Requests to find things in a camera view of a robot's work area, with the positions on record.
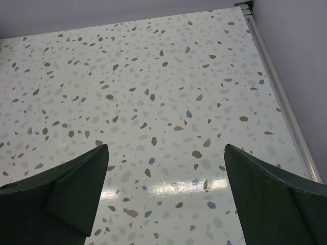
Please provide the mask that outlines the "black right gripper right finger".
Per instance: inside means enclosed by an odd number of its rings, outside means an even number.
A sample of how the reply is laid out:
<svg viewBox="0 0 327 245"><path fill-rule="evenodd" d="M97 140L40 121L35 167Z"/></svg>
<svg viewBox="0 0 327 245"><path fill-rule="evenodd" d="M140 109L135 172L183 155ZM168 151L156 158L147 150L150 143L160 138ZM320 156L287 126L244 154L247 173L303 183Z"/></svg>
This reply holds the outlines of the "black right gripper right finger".
<svg viewBox="0 0 327 245"><path fill-rule="evenodd" d="M232 144L224 162L246 244L326 244L326 185Z"/></svg>

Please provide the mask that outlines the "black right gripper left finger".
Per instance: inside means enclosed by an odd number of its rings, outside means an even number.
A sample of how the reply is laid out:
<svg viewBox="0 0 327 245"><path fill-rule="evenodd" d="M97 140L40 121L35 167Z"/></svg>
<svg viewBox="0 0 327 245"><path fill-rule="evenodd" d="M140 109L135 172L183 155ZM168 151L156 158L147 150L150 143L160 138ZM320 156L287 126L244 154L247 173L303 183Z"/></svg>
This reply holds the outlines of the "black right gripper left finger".
<svg viewBox="0 0 327 245"><path fill-rule="evenodd" d="M106 144L1 187L1 244L84 244L109 162Z"/></svg>

